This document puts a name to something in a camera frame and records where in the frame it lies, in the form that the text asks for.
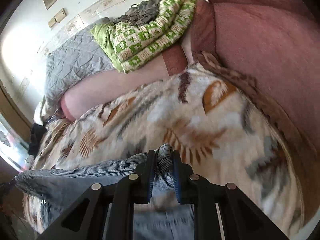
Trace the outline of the black garment on sofa edge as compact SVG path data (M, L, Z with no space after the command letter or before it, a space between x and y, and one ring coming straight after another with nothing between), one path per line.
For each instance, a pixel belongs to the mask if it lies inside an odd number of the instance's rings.
M37 156L41 144L41 140L45 135L47 129L43 125L33 123L30 130L30 143L28 148L28 154L34 158Z

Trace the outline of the pink and maroon sofa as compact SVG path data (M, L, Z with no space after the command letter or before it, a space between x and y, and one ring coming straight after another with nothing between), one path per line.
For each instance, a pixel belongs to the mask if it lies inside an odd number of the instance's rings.
M130 74L109 70L78 82L60 100L69 120L140 86L184 70L198 52L256 78L319 147L319 22L302 0L199 0L181 42Z

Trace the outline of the white patterned pillow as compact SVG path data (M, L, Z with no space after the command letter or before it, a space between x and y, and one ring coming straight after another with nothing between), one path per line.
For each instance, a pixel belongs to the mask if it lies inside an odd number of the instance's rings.
M44 96L35 108L33 121L38 125L45 126L49 118L50 114L47 113L47 101Z

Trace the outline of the grey quilted pillow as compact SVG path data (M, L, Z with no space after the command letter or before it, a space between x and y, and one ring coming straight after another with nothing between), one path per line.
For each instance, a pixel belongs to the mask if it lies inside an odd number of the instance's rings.
M112 61L91 34L95 25L109 22L107 17L93 22L48 54L44 98L50 114L59 108L69 88L86 77L113 69Z

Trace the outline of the stained glass window door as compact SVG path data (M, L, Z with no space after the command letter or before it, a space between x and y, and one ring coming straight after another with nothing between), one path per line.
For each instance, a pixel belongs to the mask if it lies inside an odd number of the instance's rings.
M27 170L31 123L1 84L1 158L17 172Z

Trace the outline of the dark grey crumpled cloth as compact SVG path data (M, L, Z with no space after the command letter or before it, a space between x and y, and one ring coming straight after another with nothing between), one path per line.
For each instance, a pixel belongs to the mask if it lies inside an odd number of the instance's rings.
M140 4L131 5L130 9L113 23L129 22L131 25L142 26L153 21L159 14L159 3L161 0L144 0Z

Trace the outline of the green patterned folded blanket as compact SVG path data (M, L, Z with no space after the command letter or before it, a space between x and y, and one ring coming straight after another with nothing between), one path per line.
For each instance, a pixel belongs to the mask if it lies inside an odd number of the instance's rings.
M157 17L142 25L129 22L96 24L97 44L120 73L137 70L173 45L193 20L197 0L160 0Z

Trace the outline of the beige wall light switches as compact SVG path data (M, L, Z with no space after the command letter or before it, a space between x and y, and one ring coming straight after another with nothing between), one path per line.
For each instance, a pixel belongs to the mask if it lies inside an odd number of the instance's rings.
M49 20L49 28L52 29L57 23L60 23L66 16L66 11L64 8L62 8L53 18Z

